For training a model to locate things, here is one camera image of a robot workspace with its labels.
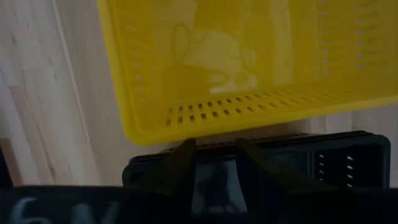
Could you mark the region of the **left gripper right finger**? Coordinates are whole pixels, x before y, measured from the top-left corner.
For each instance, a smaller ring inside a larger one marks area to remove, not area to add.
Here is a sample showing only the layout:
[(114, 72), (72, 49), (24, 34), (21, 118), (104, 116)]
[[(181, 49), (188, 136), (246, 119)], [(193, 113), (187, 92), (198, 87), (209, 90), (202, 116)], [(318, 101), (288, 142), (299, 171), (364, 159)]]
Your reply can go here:
[(236, 170), (258, 224), (398, 224), (398, 189), (342, 188), (299, 176), (238, 139)]

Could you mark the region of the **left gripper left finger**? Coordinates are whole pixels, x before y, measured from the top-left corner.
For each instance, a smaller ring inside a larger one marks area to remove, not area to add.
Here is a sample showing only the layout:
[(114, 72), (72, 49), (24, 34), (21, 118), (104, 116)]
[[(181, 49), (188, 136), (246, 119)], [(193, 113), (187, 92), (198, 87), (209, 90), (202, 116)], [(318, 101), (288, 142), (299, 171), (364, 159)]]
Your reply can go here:
[(0, 224), (178, 224), (191, 219), (195, 139), (125, 187), (0, 190)]

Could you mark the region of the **black plastic slotted basket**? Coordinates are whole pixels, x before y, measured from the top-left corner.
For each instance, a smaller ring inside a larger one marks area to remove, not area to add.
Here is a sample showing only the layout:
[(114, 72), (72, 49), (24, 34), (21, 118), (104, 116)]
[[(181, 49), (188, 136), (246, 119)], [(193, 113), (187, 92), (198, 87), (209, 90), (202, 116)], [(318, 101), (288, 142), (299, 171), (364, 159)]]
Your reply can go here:
[[(237, 140), (213, 147), (196, 143), (195, 185), (187, 223), (254, 223), (236, 170)], [(342, 188), (390, 189), (391, 145), (384, 136), (354, 131), (270, 141), (244, 140), (301, 177)], [(131, 159), (123, 171), (123, 187), (163, 161), (175, 148)]]

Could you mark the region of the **yellow plastic slotted basket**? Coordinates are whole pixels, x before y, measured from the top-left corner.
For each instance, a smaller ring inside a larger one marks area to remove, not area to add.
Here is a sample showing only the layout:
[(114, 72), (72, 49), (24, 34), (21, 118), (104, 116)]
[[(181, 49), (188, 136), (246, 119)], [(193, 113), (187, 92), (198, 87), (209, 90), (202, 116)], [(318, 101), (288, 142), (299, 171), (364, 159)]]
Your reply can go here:
[(398, 103), (398, 0), (97, 0), (140, 145)]

